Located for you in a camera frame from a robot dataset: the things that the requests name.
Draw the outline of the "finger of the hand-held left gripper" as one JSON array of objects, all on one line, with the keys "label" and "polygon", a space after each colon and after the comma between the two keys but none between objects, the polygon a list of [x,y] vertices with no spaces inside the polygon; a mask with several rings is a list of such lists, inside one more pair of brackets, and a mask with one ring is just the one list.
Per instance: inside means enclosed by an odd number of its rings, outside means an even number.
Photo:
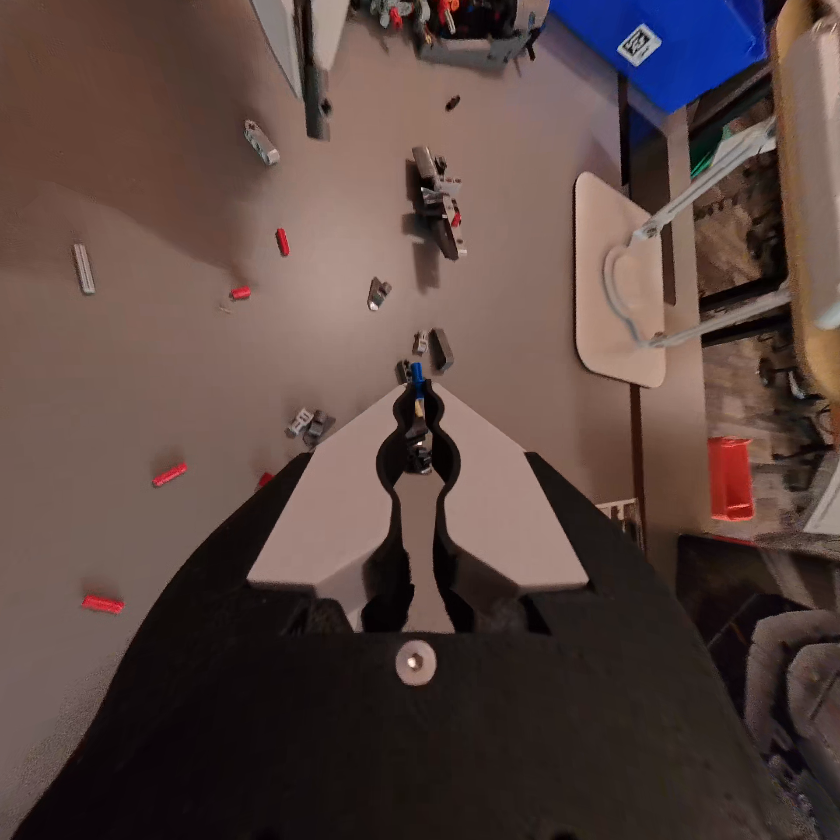
[{"label": "finger of the hand-held left gripper", "polygon": [[298,100],[303,99],[303,41],[300,1],[252,1],[267,45]]},{"label": "finger of the hand-held left gripper", "polygon": [[331,99],[329,71],[338,53],[350,3],[346,1],[300,2],[306,131],[312,140],[329,140],[331,120],[318,119],[316,102],[318,97],[326,96]]}]

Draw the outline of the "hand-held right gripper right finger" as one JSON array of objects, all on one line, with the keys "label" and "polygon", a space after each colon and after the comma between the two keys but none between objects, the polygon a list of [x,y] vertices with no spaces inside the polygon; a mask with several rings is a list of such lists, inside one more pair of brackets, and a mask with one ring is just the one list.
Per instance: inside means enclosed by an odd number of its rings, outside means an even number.
[{"label": "hand-held right gripper right finger", "polygon": [[522,599],[590,578],[526,450],[444,387],[425,384],[436,500],[433,566],[456,632],[526,626]]}]

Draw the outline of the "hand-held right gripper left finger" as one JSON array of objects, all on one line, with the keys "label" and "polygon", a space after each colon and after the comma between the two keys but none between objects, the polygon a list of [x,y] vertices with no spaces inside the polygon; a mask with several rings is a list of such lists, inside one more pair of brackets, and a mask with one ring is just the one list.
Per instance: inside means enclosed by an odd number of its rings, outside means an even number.
[{"label": "hand-held right gripper left finger", "polygon": [[248,572],[249,585],[334,600],[352,629],[362,630],[372,598],[365,566],[392,522],[392,486],[380,477],[377,457],[414,415],[414,392],[394,388],[313,450]]}]

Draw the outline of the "light grey lego beam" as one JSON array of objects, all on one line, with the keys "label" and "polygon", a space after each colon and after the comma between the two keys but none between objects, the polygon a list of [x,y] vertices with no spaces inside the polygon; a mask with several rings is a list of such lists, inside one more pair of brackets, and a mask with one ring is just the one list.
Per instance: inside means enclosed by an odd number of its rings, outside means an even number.
[{"label": "light grey lego beam", "polygon": [[244,136],[266,166],[279,163],[280,154],[277,147],[255,121],[244,121]]}]

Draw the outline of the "lego car chassis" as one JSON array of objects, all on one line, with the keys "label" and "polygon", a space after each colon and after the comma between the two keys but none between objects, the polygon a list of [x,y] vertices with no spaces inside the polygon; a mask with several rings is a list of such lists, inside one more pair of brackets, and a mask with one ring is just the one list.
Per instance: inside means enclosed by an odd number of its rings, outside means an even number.
[{"label": "lego car chassis", "polygon": [[550,11],[549,1],[351,1],[384,32],[410,35],[416,56],[435,65],[499,70],[526,56]]}]

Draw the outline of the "grey black lego subassembly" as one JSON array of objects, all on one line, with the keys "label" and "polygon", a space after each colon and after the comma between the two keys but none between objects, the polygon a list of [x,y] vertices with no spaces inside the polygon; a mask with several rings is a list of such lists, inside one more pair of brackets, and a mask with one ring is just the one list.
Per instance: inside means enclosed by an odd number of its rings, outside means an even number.
[{"label": "grey black lego subassembly", "polygon": [[450,174],[445,157],[433,155],[427,146],[414,146],[412,154],[419,184],[415,214],[425,221],[442,255],[458,261],[467,255],[458,205],[463,182]]}]

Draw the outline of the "red plastic bin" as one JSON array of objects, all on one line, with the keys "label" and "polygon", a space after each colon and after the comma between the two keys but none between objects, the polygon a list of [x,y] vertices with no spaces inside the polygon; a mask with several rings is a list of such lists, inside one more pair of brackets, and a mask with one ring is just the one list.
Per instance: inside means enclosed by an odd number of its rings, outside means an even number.
[{"label": "red plastic bin", "polygon": [[743,437],[709,437],[707,441],[710,514],[725,522],[746,522],[755,515],[749,445]]}]

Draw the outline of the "grey rounded object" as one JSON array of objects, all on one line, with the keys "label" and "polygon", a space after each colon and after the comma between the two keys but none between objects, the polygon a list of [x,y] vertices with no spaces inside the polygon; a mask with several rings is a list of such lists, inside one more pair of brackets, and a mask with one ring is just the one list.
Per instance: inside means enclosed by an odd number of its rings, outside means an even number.
[{"label": "grey rounded object", "polygon": [[745,681],[744,723],[761,756],[804,766],[838,801],[838,614],[797,611],[760,620]]}]

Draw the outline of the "blue plastic bin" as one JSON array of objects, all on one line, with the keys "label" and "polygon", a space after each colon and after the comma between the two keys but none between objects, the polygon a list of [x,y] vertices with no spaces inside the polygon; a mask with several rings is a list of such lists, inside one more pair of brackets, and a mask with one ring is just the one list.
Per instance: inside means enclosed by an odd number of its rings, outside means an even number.
[{"label": "blue plastic bin", "polygon": [[761,1],[551,1],[549,11],[666,113],[767,56]]}]

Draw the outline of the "green plastic object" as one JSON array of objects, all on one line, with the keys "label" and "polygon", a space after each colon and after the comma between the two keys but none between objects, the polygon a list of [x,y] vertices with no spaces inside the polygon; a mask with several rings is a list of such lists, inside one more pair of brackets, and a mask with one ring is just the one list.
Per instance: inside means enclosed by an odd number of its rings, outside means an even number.
[{"label": "green plastic object", "polygon": [[727,124],[707,127],[689,137],[689,175],[692,180],[712,166],[719,146],[729,135]]}]

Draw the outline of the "tan rimmed grey panel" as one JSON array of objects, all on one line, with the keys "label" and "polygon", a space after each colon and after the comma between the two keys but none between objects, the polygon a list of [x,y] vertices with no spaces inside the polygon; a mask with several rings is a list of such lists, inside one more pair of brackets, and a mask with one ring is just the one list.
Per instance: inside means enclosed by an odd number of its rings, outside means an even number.
[{"label": "tan rimmed grey panel", "polygon": [[838,404],[838,2],[784,2],[771,66],[795,347],[817,391]]}]

